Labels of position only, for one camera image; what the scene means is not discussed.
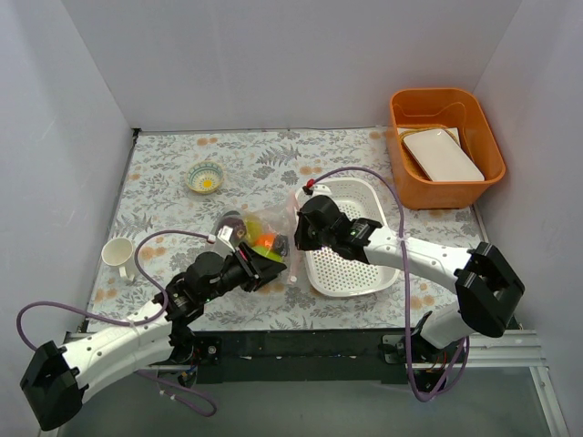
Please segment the dark purple plum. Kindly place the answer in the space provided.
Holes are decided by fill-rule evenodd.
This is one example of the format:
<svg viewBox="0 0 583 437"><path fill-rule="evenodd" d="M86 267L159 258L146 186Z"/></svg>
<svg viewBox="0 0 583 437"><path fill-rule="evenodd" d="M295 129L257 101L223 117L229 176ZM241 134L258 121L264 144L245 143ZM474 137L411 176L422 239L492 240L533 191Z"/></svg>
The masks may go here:
<svg viewBox="0 0 583 437"><path fill-rule="evenodd" d="M290 251L288 237L282 234L277 234L272 241L271 251L280 257L287 257Z"/></svg>

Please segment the clear zip top bag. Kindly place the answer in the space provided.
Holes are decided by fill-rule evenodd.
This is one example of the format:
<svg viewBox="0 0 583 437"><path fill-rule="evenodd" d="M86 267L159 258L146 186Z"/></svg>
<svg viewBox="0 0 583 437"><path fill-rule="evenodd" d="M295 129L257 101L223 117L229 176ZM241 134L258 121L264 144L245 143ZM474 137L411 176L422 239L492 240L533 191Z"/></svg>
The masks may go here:
<svg viewBox="0 0 583 437"><path fill-rule="evenodd" d="M211 232L215 242L208 243L207 248L226 257L246 243L260 255L282 262L286 266L282 279L287 284L295 284L301 266L301 256L294 243L298 210L299 202L291 192L283 202L264 209L225 208Z"/></svg>

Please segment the orange fruit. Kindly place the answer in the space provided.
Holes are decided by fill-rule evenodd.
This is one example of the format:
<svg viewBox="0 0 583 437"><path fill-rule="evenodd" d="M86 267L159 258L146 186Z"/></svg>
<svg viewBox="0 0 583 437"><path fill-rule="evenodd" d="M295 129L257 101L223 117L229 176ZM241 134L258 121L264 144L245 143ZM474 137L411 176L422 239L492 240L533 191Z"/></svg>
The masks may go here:
<svg viewBox="0 0 583 437"><path fill-rule="evenodd" d="M254 242L254 245L264 247L266 249L271 249L276 238L277 235L274 233L264 233L259 235L259 237Z"/></svg>

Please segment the green pear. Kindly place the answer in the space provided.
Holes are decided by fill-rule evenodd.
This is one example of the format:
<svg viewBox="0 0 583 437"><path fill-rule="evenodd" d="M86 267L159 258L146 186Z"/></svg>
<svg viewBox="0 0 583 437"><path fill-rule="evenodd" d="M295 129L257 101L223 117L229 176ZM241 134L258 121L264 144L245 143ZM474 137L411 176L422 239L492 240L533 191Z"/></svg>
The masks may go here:
<svg viewBox="0 0 583 437"><path fill-rule="evenodd" d="M278 253L276 253L275 251L268 249L264 246L254 246L252 248L256 253L258 253L259 255L263 256L266 259L270 259L276 262L280 262L283 263L283 256L279 255Z"/></svg>

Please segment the yellow banana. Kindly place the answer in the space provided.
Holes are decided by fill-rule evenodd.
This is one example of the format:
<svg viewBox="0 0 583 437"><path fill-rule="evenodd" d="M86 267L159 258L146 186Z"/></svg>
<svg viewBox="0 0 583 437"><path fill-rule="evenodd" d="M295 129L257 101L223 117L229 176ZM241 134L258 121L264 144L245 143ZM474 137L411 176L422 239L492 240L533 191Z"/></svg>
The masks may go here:
<svg viewBox="0 0 583 437"><path fill-rule="evenodd" d="M263 226L258 219L251 217L245 218L244 224L246 228L245 239L249 242L253 243L259 235L263 234Z"/></svg>

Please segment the dark red apple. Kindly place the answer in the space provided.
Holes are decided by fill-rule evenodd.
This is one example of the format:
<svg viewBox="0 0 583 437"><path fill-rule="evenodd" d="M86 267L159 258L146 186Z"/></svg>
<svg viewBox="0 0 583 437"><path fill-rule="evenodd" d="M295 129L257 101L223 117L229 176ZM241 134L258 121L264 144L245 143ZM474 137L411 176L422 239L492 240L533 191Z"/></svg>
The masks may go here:
<svg viewBox="0 0 583 437"><path fill-rule="evenodd" d="M216 232L219 233L224 227L232 229L231 236L234 239L243 239L247 234L247 228L241 215L233 213L223 215L217 224Z"/></svg>

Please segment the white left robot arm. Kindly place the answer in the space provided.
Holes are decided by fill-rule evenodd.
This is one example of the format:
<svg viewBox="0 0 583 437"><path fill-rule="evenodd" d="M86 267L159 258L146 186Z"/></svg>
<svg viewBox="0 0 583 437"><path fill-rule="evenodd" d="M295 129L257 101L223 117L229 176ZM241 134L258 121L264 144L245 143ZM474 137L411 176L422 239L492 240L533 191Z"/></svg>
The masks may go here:
<svg viewBox="0 0 583 437"><path fill-rule="evenodd" d="M199 347L189 325L205 305L237 288L258 290L285 269L246 243L227 257L203 252L124 325L63 346L39 346L20 387L41 429L62 426L93 395L149 364L194 362Z"/></svg>

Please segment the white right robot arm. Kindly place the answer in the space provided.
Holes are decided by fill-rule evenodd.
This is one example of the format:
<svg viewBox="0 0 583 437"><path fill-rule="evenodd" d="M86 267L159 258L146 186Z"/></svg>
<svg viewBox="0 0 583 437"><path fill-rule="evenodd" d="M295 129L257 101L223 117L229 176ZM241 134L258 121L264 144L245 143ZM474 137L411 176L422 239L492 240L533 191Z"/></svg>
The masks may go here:
<svg viewBox="0 0 583 437"><path fill-rule="evenodd" d="M399 236L378 221L348 218L324 195L307 200L297 216L299 250L328 248L349 261L401 269L456 295L455 303L424 316L414 328L412 349L421 361L436 360L474 332L502 337L524 295L524 284L492 244L463 249Z"/></svg>

